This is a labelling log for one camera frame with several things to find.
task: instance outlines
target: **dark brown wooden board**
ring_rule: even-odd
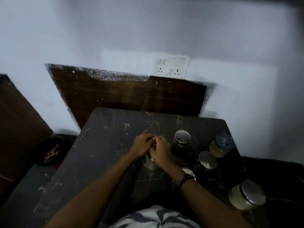
[[[52,130],[3,74],[0,96],[0,178],[13,182],[32,164],[32,148]]]
[[[206,86],[187,80],[47,65],[80,128],[96,107],[198,116]]]

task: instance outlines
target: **silver lid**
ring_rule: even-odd
[[[254,183],[253,181],[247,179],[242,183],[242,191],[244,196],[249,203],[256,205],[263,205],[266,202],[266,196],[262,188]]]
[[[213,170],[217,168],[216,158],[208,151],[203,151],[200,153],[199,161],[207,169]]]
[[[191,135],[185,130],[176,131],[174,138],[182,145],[186,145],[191,141]]]

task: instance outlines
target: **person's right arm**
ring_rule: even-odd
[[[154,138],[157,146],[150,149],[152,159],[179,185],[185,172],[173,161],[166,139]],[[252,228],[240,211],[229,208],[193,179],[184,182],[181,192],[204,228]]]

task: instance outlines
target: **bracelet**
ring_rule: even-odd
[[[189,180],[189,179],[194,179],[194,176],[190,175],[190,174],[185,174],[185,176],[181,179],[181,182],[178,185],[178,189],[181,189],[181,186],[184,184],[185,181]]]

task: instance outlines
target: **white switch panel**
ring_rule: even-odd
[[[156,61],[155,76],[184,79],[190,57],[170,55],[159,57]]]

